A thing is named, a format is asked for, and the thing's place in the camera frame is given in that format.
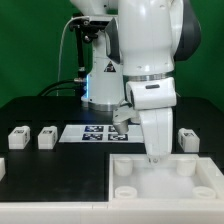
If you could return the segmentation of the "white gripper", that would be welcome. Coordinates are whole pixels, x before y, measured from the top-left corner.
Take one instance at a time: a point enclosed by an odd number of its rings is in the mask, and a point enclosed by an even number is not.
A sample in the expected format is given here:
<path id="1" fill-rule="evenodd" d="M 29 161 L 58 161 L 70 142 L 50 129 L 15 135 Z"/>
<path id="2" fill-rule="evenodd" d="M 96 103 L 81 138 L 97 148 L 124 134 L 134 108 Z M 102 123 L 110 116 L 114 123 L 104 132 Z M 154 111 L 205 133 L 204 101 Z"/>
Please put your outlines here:
<path id="1" fill-rule="evenodd" d="M 149 162 L 157 165 L 171 154 L 173 112 L 171 108 L 139 112 L 140 125 Z"/>

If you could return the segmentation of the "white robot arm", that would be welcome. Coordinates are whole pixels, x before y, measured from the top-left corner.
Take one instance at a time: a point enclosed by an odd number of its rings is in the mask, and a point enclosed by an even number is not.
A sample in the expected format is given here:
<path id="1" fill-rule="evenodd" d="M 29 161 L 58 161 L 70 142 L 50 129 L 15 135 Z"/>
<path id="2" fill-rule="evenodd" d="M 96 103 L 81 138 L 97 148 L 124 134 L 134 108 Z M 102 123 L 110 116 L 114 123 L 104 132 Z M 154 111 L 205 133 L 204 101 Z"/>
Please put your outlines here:
<path id="1" fill-rule="evenodd" d="M 93 67 L 82 103 L 111 111 L 120 134 L 140 125 L 153 164 L 172 150 L 177 103 L 172 72 L 194 54 L 200 24 L 190 0 L 70 0 L 85 42 L 93 46 Z"/>

